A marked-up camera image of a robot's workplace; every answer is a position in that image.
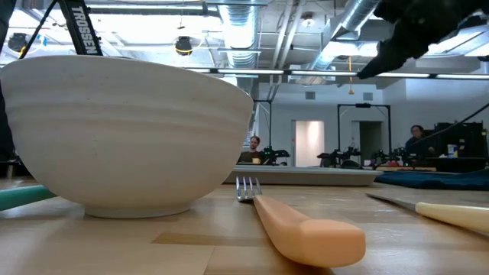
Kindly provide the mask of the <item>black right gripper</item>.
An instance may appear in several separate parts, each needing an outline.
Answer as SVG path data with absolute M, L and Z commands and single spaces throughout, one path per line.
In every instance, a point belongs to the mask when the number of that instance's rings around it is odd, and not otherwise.
M 421 57 L 429 45 L 455 31 L 476 11 L 488 13 L 488 0 L 382 0 L 376 16 L 394 25 L 374 57 L 359 73 L 368 79 L 397 70 L 411 57 Z

